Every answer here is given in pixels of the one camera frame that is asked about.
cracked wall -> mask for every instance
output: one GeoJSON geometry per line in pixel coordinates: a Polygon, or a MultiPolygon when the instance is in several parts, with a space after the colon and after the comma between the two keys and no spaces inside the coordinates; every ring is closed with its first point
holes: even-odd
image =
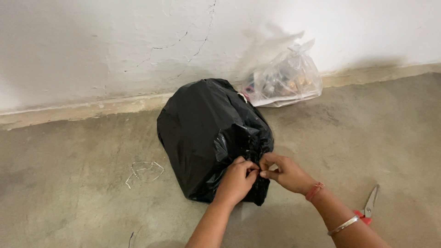
{"type": "Polygon", "coordinates": [[[322,73],[441,62],[439,1],[1,1],[0,111],[245,79],[296,38],[322,73]]]}

red thread bracelet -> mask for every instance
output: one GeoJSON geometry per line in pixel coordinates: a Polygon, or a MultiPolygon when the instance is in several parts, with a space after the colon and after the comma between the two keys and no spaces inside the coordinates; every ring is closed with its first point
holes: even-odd
{"type": "Polygon", "coordinates": [[[306,200],[310,202],[314,197],[314,195],[317,194],[317,192],[319,192],[324,187],[325,185],[323,183],[314,184],[314,187],[312,187],[312,189],[310,189],[309,192],[306,194],[305,196],[306,200]]]}

bracelet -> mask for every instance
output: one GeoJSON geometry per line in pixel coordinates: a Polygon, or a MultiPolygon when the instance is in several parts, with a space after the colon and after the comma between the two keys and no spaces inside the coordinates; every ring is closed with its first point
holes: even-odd
{"type": "Polygon", "coordinates": [[[324,187],[325,185],[323,183],[316,183],[314,187],[312,187],[312,189],[310,189],[309,192],[306,194],[306,200],[310,202],[312,200],[312,197],[324,187]]]}
{"type": "Polygon", "coordinates": [[[338,233],[339,231],[345,229],[345,228],[348,227],[350,224],[356,222],[356,221],[359,220],[359,219],[360,219],[360,218],[359,218],[358,215],[352,217],[350,220],[346,221],[346,222],[343,223],[341,226],[335,228],[335,229],[332,230],[332,231],[329,231],[329,232],[328,232],[328,235],[329,235],[329,236],[332,236],[332,235],[338,233]]]}

black garbage bag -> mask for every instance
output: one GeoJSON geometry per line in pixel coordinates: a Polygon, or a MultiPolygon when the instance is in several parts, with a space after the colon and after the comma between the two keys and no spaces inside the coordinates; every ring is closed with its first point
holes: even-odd
{"type": "MultiPolygon", "coordinates": [[[[259,164],[274,144],[260,112],[223,79],[180,87],[162,109],[157,131],[185,197],[205,203],[235,158],[259,164]]],[[[243,201],[261,206],[268,186],[258,176],[243,201]]]]}

plastic bag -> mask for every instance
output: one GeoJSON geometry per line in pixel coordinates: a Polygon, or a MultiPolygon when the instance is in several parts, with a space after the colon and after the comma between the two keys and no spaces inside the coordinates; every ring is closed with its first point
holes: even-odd
{"type": "MultiPolygon", "coordinates": [[[[259,164],[273,134],[259,111],[227,80],[180,87],[157,119],[161,141],[185,197],[213,201],[226,168],[238,156],[259,164]]],[[[263,204],[269,180],[258,176],[243,201],[263,204]]]]}
{"type": "Polygon", "coordinates": [[[312,58],[305,52],[314,40],[294,43],[268,65],[256,69],[243,84],[242,93],[254,106],[282,107],[315,98],[323,88],[312,58]]]}

